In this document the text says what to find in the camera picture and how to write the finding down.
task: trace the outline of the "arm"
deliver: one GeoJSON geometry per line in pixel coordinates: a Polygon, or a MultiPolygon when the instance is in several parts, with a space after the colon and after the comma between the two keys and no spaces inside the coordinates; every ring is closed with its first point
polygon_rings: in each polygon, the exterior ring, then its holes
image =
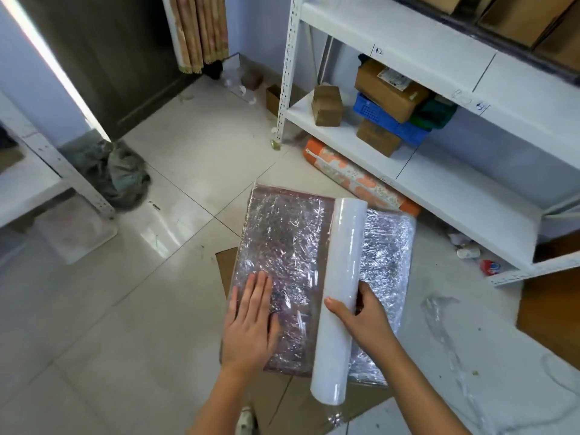
{"type": "Polygon", "coordinates": [[[276,314],[270,317],[272,279],[261,271],[248,276],[236,315],[234,287],[226,314],[221,371],[207,402],[187,435],[233,435],[252,379],[271,358],[280,334],[276,314]]]}
{"type": "Polygon", "coordinates": [[[469,435],[405,352],[388,324],[381,302],[366,282],[359,283],[363,307],[352,314],[342,302],[326,298],[324,305],[344,323],[354,340],[373,359],[393,389],[413,435],[469,435]]]}

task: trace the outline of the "red and blue object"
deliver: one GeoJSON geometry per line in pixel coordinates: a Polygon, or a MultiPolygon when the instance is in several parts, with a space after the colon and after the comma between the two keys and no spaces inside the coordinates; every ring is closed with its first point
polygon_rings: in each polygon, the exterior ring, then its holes
{"type": "Polygon", "coordinates": [[[354,103],[353,110],[365,119],[381,126],[415,146],[421,145],[421,142],[423,142],[425,137],[431,132],[431,130],[425,130],[417,125],[411,124],[410,122],[400,124],[384,109],[379,107],[362,93],[357,94],[357,101],[354,103]]]}

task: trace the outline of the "person's left hand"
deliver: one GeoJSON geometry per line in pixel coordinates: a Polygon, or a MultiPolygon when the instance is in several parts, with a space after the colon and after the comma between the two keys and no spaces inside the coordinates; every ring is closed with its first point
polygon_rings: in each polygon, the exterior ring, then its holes
{"type": "Polygon", "coordinates": [[[248,276],[236,315],[238,288],[231,292],[223,329],[221,368],[250,382],[274,354],[280,335],[278,315],[270,317],[272,279],[261,271],[248,276]]]}

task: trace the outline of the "white shelving unit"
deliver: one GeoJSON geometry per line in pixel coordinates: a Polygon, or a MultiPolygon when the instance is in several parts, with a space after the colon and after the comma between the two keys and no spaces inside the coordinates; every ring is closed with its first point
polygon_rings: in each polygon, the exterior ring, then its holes
{"type": "Polygon", "coordinates": [[[393,0],[292,0],[277,137],[292,121],[518,269],[494,284],[580,266],[580,253],[533,263],[543,211],[428,139],[387,158],[356,137],[351,113],[340,127],[317,127],[311,93],[289,108],[300,21],[580,169],[575,87],[393,0]]]}
{"type": "Polygon", "coordinates": [[[24,158],[0,172],[0,227],[73,188],[106,218],[115,210],[0,92],[0,122],[24,158]]]}

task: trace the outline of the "white plastic film roll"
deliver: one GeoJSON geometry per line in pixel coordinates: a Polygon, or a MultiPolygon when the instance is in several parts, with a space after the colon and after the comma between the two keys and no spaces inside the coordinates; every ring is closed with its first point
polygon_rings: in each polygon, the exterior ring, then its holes
{"type": "MultiPolygon", "coordinates": [[[[334,203],[323,297],[344,302],[354,312],[363,250],[366,201],[339,198],[334,203]]],[[[346,397],[352,337],[323,304],[310,391],[321,403],[339,405],[346,397]]]]}

